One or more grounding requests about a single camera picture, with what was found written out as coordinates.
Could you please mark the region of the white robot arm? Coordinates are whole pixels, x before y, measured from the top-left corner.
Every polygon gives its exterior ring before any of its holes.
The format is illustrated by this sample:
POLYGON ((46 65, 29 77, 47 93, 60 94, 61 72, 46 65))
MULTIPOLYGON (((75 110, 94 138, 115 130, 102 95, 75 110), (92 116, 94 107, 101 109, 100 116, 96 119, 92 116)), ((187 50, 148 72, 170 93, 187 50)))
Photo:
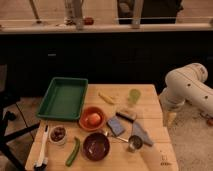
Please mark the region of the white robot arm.
POLYGON ((189 101, 213 118, 213 88, 204 84, 207 78, 208 71, 200 63, 191 63, 166 74, 166 87, 159 95, 164 126, 172 123, 176 111, 185 104, 185 101, 189 101))

